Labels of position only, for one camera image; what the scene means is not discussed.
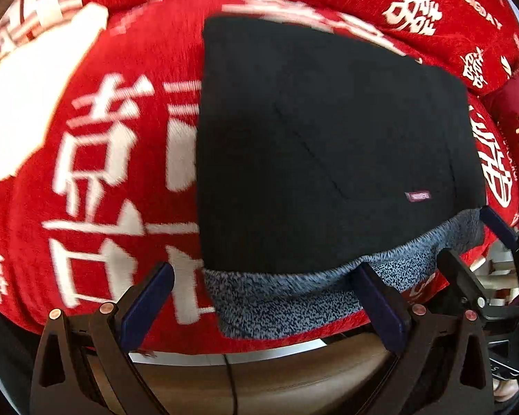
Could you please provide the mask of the person's right hand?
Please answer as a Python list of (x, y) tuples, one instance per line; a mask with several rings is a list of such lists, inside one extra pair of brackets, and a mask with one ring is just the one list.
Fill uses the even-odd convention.
[(497, 403), (509, 401), (519, 393), (519, 383), (516, 379), (499, 380), (493, 378), (493, 396)]

